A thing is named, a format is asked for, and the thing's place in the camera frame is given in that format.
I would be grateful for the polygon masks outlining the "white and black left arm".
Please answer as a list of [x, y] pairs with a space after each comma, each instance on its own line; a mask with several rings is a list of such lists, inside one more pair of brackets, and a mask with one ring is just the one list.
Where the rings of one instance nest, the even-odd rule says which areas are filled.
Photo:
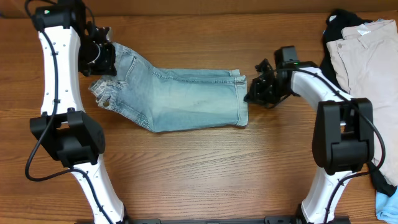
[[36, 147], [61, 162], [90, 204], [95, 223], [129, 223], [105, 168], [101, 125], [85, 113], [80, 75], [115, 75], [109, 27], [97, 27], [81, 0], [45, 0], [29, 13], [44, 56], [44, 98], [40, 116], [30, 120]]

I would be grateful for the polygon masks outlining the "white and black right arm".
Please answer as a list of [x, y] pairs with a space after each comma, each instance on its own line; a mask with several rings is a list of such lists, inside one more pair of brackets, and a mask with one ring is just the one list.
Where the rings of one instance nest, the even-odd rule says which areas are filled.
[[365, 98], [339, 91], [313, 62], [290, 60], [274, 69], [263, 60], [244, 100], [271, 109], [290, 95], [315, 110], [312, 154], [318, 168], [295, 215], [268, 216], [265, 223], [350, 223], [335, 208], [346, 185], [374, 154], [373, 109]]

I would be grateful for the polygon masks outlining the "light blue denim shorts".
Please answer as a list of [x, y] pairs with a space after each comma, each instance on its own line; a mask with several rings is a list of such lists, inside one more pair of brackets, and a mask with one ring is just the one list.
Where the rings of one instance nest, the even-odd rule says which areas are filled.
[[238, 69], [157, 68], [132, 49], [114, 46], [117, 74], [89, 87], [99, 107], [153, 133], [247, 125], [247, 78]]

